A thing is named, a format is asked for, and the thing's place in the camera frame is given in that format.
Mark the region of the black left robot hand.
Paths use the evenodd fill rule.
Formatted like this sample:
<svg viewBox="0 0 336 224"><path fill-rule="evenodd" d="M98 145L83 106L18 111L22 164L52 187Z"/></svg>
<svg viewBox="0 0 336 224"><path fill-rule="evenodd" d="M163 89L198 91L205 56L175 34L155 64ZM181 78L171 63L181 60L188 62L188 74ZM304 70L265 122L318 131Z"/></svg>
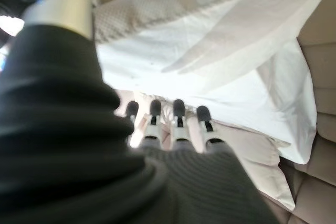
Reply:
<svg viewBox="0 0 336 224"><path fill-rule="evenodd" d="M131 149L104 83L92 0L17 14L1 72L1 223L277 223L233 150Z"/></svg>

